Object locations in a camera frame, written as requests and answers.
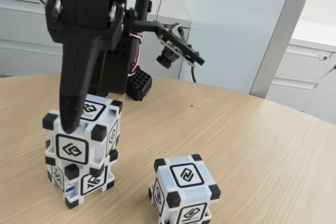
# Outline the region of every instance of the white wall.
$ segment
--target white wall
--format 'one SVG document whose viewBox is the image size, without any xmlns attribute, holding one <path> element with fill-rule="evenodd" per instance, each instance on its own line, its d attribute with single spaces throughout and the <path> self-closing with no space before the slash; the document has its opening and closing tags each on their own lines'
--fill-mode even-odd
<svg viewBox="0 0 336 224">
<path fill-rule="evenodd" d="M 249 93 L 285 0 L 182 0 L 189 42 L 206 60 L 198 82 Z M 183 65 L 181 79 L 191 80 Z"/>
<path fill-rule="evenodd" d="M 300 19 L 336 26 L 336 0 L 307 0 Z"/>
</svg>

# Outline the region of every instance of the printed logo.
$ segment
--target printed logo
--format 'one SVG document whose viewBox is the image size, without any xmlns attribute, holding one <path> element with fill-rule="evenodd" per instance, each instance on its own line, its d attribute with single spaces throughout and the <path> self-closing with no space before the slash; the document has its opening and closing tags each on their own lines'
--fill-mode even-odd
<svg viewBox="0 0 336 224">
<path fill-rule="evenodd" d="M 184 220 L 183 220 L 182 222 L 197 219 L 197 216 L 195 216 L 195 215 L 198 214 L 200 211 L 201 211 L 201 210 L 200 210 L 198 207 L 190 209 L 189 212 L 187 212 L 187 213 L 183 216 L 183 217 L 184 217 Z"/>
<path fill-rule="evenodd" d="M 89 160 L 89 143 L 80 138 L 57 134 L 56 155 L 63 160 L 86 165 Z"/>
<path fill-rule="evenodd" d="M 86 103 L 84 104 L 84 111 L 83 111 L 83 114 L 86 113 L 91 113 L 91 112 L 94 112 L 94 111 L 97 111 L 97 108 L 93 105 L 90 105 L 89 103 Z"/>
<path fill-rule="evenodd" d="M 185 181 L 190 182 L 194 177 L 194 174 L 192 170 L 188 168 L 184 168 L 183 172 L 181 173 L 181 178 L 183 178 Z"/>
<path fill-rule="evenodd" d="M 96 177 L 91 177 L 88 181 L 88 188 L 87 189 L 90 189 L 91 187 L 95 187 L 99 183 L 100 183 L 100 179 L 98 179 Z"/>
<path fill-rule="evenodd" d="M 67 144 L 66 146 L 63 147 L 63 150 L 68 154 L 72 156 L 79 156 L 82 154 L 79 148 L 77 148 L 74 144 Z"/>
<path fill-rule="evenodd" d="M 85 175 L 81 179 L 81 192 L 80 192 L 80 194 L 82 196 L 86 195 L 86 194 L 89 194 L 89 193 L 97 190 L 98 188 L 102 187 L 103 185 L 105 185 L 106 180 L 107 180 L 107 172 L 108 172 L 108 168 L 107 168 L 107 166 L 105 166 L 104 172 L 99 177 L 94 177 L 90 174 Z"/>
<path fill-rule="evenodd" d="M 96 121 L 106 108 L 105 104 L 98 102 L 85 101 L 81 119 L 86 121 Z"/>
<path fill-rule="evenodd" d="M 161 217 L 165 200 L 164 200 L 163 191 L 162 191 L 162 188 L 161 188 L 161 185 L 158 179 L 155 180 L 153 195 L 154 195 L 153 198 L 154 198 L 156 209 L 158 210 L 159 216 Z"/>
<path fill-rule="evenodd" d="M 118 120 L 116 120 L 114 126 L 111 128 L 106 141 L 106 156 L 109 155 L 110 151 L 117 140 L 117 130 L 118 130 Z"/>
<path fill-rule="evenodd" d="M 170 171 L 180 188 L 204 184 L 204 179 L 194 163 L 172 165 Z"/>
<path fill-rule="evenodd" d="M 202 221 L 207 208 L 207 203 L 187 206 L 180 210 L 177 224 L 191 224 Z"/>
<path fill-rule="evenodd" d="M 162 201 L 161 201 L 161 192 L 160 192 L 160 189 L 159 189 L 158 187 L 156 188 L 155 199 L 156 199 L 156 201 L 157 201 L 159 204 L 162 203 Z"/>
<path fill-rule="evenodd" d="M 64 176 L 61 169 L 57 166 L 51 167 L 51 173 L 58 187 L 63 191 L 64 190 Z"/>
</svg>

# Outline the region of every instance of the black corner cap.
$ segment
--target black corner cap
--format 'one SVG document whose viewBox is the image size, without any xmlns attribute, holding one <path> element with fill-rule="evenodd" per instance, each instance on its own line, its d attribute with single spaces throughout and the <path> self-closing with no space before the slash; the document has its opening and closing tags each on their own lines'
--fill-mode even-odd
<svg viewBox="0 0 336 224">
<path fill-rule="evenodd" d="M 121 113 L 123 106 L 123 103 L 121 101 L 113 100 L 111 105 L 119 107 L 119 114 Z"/>
<path fill-rule="evenodd" d="M 166 165 L 166 162 L 163 158 L 159 158 L 159 159 L 156 159 L 155 162 L 154 162 L 154 169 L 155 169 L 155 172 L 158 171 L 158 168 L 159 166 L 161 165 Z"/>
<path fill-rule="evenodd" d="M 55 166 L 56 165 L 56 160 L 52 157 L 46 157 L 46 164 Z"/>
<path fill-rule="evenodd" d="M 46 149 L 50 146 L 50 139 L 46 141 Z"/>
<path fill-rule="evenodd" d="M 150 187 L 148 188 L 148 197 L 150 200 L 152 200 L 152 191 Z"/>
<path fill-rule="evenodd" d="M 74 202 L 69 202 L 67 198 L 65 198 L 65 205 L 67 205 L 67 207 L 69 209 L 72 209 L 72 208 L 75 208 L 79 205 L 79 201 L 78 200 L 75 200 Z"/>
<path fill-rule="evenodd" d="M 116 146 L 119 144 L 119 136 L 117 137 L 117 140 L 116 140 Z"/>
<path fill-rule="evenodd" d="M 112 181 L 112 182 L 110 182 L 110 183 L 108 183 L 108 184 L 106 185 L 106 190 L 111 189 L 111 188 L 114 186 L 114 182 L 115 182 L 115 180 Z"/>
<path fill-rule="evenodd" d="M 53 131 L 54 130 L 54 120 L 58 115 L 48 113 L 43 119 L 42 119 L 42 127 L 46 130 Z"/>
<path fill-rule="evenodd" d="M 181 203 L 181 197 L 178 191 L 173 191 L 167 194 L 167 204 L 169 208 L 179 207 Z"/>
<path fill-rule="evenodd" d="M 100 175 L 104 172 L 104 164 L 101 166 L 100 169 L 90 168 L 90 175 L 93 177 L 100 177 Z"/>
<path fill-rule="evenodd" d="M 110 162 L 118 159 L 118 151 L 116 149 L 110 151 Z"/>
<path fill-rule="evenodd" d="M 50 172 L 47 172 L 48 174 L 48 179 L 50 180 L 50 182 L 52 182 L 52 180 L 51 180 L 51 174 L 50 174 Z"/>
<path fill-rule="evenodd" d="M 107 127 L 96 124 L 91 131 L 91 139 L 94 141 L 102 142 L 107 135 Z"/>
<path fill-rule="evenodd" d="M 75 164 L 68 165 L 64 168 L 64 174 L 68 180 L 73 180 L 79 177 L 79 168 Z"/>
<path fill-rule="evenodd" d="M 210 200 L 219 199 L 219 197 L 221 196 L 220 188 L 217 185 L 211 185 L 209 186 L 209 188 L 212 193 Z"/>
<path fill-rule="evenodd" d="M 194 161 L 201 161 L 201 160 L 202 160 L 200 154 L 193 154 L 193 155 L 191 155 L 191 156 L 193 157 L 193 160 L 194 160 Z"/>
</svg>

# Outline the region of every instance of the gray door frame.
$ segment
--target gray door frame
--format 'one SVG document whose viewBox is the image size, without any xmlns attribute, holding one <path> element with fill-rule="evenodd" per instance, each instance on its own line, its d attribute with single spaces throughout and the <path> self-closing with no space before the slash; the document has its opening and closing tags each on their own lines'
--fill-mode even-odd
<svg viewBox="0 0 336 224">
<path fill-rule="evenodd" d="M 286 0 L 250 94 L 265 98 L 307 0 Z"/>
</svg>

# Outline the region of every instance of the black wire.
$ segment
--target black wire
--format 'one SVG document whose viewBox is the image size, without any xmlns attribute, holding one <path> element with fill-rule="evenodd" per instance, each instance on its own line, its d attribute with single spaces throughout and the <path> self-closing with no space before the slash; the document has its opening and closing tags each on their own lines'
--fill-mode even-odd
<svg viewBox="0 0 336 224">
<path fill-rule="evenodd" d="M 195 68 L 191 66 L 191 76 L 193 77 L 193 81 L 197 83 L 196 78 L 195 78 Z"/>
</svg>

